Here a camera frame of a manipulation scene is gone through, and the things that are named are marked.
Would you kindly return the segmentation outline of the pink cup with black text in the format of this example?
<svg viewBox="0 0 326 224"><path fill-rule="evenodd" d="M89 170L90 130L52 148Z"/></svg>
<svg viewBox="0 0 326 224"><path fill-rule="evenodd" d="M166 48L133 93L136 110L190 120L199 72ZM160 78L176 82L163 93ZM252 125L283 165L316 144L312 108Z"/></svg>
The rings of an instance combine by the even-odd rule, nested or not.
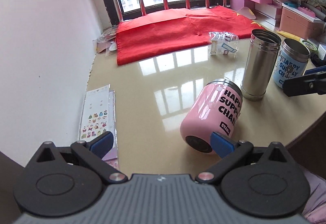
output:
<svg viewBox="0 0 326 224"><path fill-rule="evenodd" d="M242 104L243 94L234 82L227 78L209 82L181 122L182 138L196 151L213 154L211 134L231 137Z"/></svg>

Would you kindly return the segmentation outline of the blue cartoon cup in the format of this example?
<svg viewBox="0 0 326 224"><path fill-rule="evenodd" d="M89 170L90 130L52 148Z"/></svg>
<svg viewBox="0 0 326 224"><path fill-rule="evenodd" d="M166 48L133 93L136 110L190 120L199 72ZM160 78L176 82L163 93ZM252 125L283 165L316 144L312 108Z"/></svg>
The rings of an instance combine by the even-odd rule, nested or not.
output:
<svg viewBox="0 0 326 224"><path fill-rule="evenodd" d="M300 77L306 69L310 51L301 42L285 38L278 52L272 78L279 88L286 80Z"/></svg>

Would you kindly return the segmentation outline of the tall stainless steel cup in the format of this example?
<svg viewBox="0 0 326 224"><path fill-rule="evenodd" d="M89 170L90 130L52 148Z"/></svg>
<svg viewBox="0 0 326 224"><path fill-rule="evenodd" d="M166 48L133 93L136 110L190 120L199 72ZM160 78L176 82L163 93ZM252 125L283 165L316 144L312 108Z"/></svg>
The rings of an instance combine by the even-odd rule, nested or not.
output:
<svg viewBox="0 0 326 224"><path fill-rule="evenodd" d="M254 29L251 32L244 77L240 86L243 97L251 101L262 100L280 45L281 38L273 32L264 29Z"/></svg>

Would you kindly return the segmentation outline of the purple sticker pack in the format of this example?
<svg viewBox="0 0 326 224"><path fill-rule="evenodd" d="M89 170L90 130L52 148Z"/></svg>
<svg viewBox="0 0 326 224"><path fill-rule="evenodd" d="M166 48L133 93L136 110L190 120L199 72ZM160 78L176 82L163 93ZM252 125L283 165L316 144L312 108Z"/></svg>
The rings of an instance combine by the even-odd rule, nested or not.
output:
<svg viewBox="0 0 326 224"><path fill-rule="evenodd" d="M115 93L113 90L109 91L109 130L113 134L113 147L108 153L108 160L118 158L118 144L117 144L117 129L116 129L116 106Z"/></svg>

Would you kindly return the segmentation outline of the pink sticker pack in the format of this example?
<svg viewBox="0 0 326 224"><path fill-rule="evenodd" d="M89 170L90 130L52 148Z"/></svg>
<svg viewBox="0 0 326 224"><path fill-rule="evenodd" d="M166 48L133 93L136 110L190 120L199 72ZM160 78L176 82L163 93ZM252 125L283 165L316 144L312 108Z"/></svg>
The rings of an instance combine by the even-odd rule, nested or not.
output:
<svg viewBox="0 0 326 224"><path fill-rule="evenodd" d="M105 162L106 164L109 164L114 169L119 170L119 163L117 158L106 160Z"/></svg>

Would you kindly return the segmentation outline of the white sticker sheet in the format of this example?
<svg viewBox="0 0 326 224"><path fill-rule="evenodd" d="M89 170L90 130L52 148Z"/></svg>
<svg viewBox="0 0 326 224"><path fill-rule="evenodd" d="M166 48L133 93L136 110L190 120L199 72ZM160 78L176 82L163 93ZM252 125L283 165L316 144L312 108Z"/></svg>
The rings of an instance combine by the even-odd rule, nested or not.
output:
<svg viewBox="0 0 326 224"><path fill-rule="evenodd" d="M109 88L103 86L86 92L80 125L80 140L90 142L108 128Z"/></svg>

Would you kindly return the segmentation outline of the salmon pink storage box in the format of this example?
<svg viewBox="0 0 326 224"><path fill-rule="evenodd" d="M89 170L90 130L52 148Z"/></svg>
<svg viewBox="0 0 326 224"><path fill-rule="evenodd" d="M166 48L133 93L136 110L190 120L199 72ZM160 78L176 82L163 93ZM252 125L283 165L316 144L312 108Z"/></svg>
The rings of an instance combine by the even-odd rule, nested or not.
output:
<svg viewBox="0 0 326 224"><path fill-rule="evenodd" d="M298 12L283 7L280 30L296 35L302 39L316 38L323 34L324 22L318 19L306 18Z"/></svg>

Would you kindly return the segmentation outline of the yellow tube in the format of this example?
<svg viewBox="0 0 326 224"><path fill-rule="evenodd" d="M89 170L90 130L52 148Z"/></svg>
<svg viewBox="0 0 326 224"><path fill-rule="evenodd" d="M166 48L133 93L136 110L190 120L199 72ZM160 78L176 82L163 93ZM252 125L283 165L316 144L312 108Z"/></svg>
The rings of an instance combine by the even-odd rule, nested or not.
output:
<svg viewBox="0 0 326 224"><path fill-rule="evenodd" d="M303 38L300 38L299 36L296 36L294 34L291 34L289 32L285 32L285 31L282 31L282 30L278 30L277 31L277 34L285 37L285 38L290 38L290 39L293 39L293 40L296 40L298 42L301 42L302 40L304 40Z"/></svg>

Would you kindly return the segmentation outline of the pink desk organizer shelf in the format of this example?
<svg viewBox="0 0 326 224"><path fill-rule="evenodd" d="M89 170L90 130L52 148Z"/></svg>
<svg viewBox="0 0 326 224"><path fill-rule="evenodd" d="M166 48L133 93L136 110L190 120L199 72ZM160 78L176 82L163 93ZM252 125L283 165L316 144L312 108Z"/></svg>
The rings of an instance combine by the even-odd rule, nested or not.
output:
<svg viewBox="0 0 326 224"><path fill-rule="evenodd" d="M282 5L274 0L230 0L230 7L234 11L248 7L272 19L280 19L282 14Z"/></svg>

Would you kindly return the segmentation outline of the pink fan shaped card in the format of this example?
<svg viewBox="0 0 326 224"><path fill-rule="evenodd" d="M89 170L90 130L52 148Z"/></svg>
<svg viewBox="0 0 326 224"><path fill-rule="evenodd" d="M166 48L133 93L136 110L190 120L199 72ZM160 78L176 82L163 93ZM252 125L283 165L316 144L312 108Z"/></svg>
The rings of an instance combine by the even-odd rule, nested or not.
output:
<svg viewBox="0 0 326 224"><path fill-rule="evenodd" d="M239 9L237 11L238 14L243 15L244 17L247 17L248 19L251 20L256 20L256 15L254 14L254 12L248 8L248 7L242 7L241 9Z"/></svg>

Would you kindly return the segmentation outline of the clear plastic toy packet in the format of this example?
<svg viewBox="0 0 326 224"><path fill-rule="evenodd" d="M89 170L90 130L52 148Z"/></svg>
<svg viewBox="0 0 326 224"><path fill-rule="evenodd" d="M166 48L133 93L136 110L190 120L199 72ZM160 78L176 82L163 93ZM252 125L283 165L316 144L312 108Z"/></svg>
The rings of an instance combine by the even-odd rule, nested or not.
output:
<svg viewBox="0 0 326 224"><path fill-rule="evenodd" d="M210 55L230 55L239 50L239 37L230 32L209 32Z"/></svg>

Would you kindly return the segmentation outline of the plastic packets in corner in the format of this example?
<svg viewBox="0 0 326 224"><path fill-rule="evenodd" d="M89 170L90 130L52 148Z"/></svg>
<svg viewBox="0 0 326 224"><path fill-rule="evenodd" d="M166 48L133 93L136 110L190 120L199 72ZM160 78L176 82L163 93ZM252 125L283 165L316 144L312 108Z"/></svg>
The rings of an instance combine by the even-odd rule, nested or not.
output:
<svg viewBox="0 0 326 224"><path fill-rule="evenodd" d="M117 51L117 29L117 25L112 25L111 27L103 30L102 34L97 39L93 40L95 53L104 52L106 56L109 56Z"/></svg>

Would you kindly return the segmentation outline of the red flag cloth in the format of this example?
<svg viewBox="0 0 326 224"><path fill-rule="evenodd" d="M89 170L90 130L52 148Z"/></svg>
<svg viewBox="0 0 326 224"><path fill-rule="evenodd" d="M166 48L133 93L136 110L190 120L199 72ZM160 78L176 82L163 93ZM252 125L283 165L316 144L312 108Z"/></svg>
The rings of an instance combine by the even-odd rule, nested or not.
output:
<svg viewBox="0 0 326 224"><path fill-rule="evenodd" d="M223 6L176 8L121 22L116 33L117 64L123 66L175 51L205 46L211 32L250 38L258 23Z"/></svg>

